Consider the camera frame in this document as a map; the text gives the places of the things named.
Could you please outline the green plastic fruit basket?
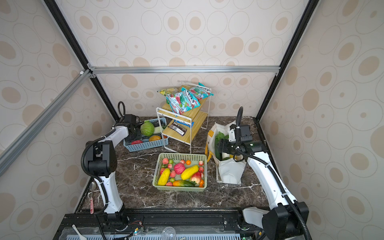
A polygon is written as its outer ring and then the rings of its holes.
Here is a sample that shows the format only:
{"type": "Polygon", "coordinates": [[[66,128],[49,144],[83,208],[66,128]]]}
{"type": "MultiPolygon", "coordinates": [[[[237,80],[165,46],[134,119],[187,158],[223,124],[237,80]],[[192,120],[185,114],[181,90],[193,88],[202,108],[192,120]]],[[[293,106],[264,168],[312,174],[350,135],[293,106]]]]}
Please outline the green plastic fruit basket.
{"type": "Polygon", "coordinates": [[[205,155],[198,154],[180,154],[180,153],[160,153],[156,163],[155,176],[152,181],[152,185],[158,190],[162,191],[187,191],[187,192],[202,192],[207,188],[207,157],[205,155]],[[191,164],[186,165],[186,161],[190,160],[191,164]],[[176,180],[182,180],[181,175],[177,175],[174,171],[174,165],[183,163],[185,168],[192,166],[199,166],[199,172],[202,174],[202,180],[200,185],[195,187],[174,187],[173,182],[176,180]],[[169,180],[165,186],[158,186],[158,180],[162,171],[166,168],[171,170],[169,180]]]}

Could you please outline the green cucumber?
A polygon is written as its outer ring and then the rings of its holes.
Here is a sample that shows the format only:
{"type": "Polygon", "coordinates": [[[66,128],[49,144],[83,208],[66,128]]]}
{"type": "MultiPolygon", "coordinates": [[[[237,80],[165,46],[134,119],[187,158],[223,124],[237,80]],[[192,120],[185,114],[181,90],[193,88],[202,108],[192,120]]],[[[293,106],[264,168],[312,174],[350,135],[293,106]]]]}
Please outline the green cucumber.
{"type": "Polygon", "coordinates": [[[215,156],[219,161],[222,160],[222,154],[220,153],[220,150],[219,150],[220,140],[221,140],[221,137],[219,135],[217,135],[215,138],[215,156]]]}

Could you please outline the white grocery tote bag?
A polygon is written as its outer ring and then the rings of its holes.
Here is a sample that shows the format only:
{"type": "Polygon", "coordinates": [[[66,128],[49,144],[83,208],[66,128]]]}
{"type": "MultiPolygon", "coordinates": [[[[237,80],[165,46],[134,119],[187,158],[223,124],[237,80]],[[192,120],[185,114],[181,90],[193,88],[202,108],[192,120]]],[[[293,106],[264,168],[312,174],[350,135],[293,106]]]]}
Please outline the white grocery tote bag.
{"type": "Polygon", "coordinates": [[[231,124],[236,124],[231,122],[227,125],[220,125],[215,123],[213,127],[209,130],[207,135],[206,143],[206,156],[207,160],[213,160],[216,166],[217,173],[217,182],[222,184],[229,185],[240,185],[243,172],[245,170],[246,161],[241,159],[242,156],[234,157],[223,153],[222,160],[219,161],[215,156],[215,138],[218,132],[222,132],[225,135],[229,134],[229,128],[231,124]]]}

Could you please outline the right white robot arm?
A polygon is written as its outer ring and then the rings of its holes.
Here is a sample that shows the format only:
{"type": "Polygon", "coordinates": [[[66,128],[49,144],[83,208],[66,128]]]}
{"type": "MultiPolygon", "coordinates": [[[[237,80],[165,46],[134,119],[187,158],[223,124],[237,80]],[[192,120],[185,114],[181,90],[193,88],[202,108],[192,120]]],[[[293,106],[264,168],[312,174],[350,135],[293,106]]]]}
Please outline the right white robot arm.
{"type": "Polygon", "coordinates": [[[254,141],[249,125],[241,123],[243,108],[238,110],[234,123],[228,126],[228,137],[218,141],[218,153],[226,154],[236,163],[248,164],[257,175],[266,194],[269,210],[257,207],[243,209],[245,227],[259,228],[255,238],[263,240],[285,240],[303,236],[310,240],[307,227],[309,208],[298,202],[285,186],[275,170],[265,145],[254,141]]]}

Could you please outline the leafy green vegetable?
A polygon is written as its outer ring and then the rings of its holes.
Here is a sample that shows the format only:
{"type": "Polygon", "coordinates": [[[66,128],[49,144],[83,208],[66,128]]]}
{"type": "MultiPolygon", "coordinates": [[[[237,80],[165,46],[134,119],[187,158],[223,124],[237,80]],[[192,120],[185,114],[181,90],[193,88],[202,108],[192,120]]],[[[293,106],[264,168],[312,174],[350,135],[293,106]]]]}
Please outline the leafy green vegetable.
{"type": "Polygon", "coordinates": [[[229,135],[225,135],[222,132],[218,132],[218,134],[216,135],[216,141],[219,142],[221,139],[228,140],[229,139],[229,135]]]}

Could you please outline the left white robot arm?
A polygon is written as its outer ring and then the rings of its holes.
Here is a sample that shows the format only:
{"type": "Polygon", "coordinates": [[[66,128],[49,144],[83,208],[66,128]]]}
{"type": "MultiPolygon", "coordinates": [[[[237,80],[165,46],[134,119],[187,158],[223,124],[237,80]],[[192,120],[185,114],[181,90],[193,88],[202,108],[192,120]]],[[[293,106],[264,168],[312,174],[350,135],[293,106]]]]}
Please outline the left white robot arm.
{"type": "Polygon", "coordinates": [[[120,198],[116,183],[118,160],[115,147],[123,141],[134,142],[141,139],[138,117],[126,113],[125,104],[118,103],[120,118],[111,131],[100,138],[89,141],[81,156],[81,167],[92,177],[103,198],[103,209],[96,214],[103,214],[106,221],[115,224],[128,224],[129,217],[120,198]]]}

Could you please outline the red pepper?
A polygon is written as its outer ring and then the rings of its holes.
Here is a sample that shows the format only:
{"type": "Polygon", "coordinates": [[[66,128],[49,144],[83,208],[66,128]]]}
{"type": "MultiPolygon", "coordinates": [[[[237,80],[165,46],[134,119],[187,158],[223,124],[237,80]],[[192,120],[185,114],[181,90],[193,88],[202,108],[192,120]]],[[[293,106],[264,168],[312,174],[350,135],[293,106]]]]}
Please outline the red pepper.
{"type": "Polygon", "coordinates": [[[142,143],[143,143],[142,140],[136,140],[136,141],[132,141],[131,145],[137,145],[137,144],[142,144],[142,143]]]}

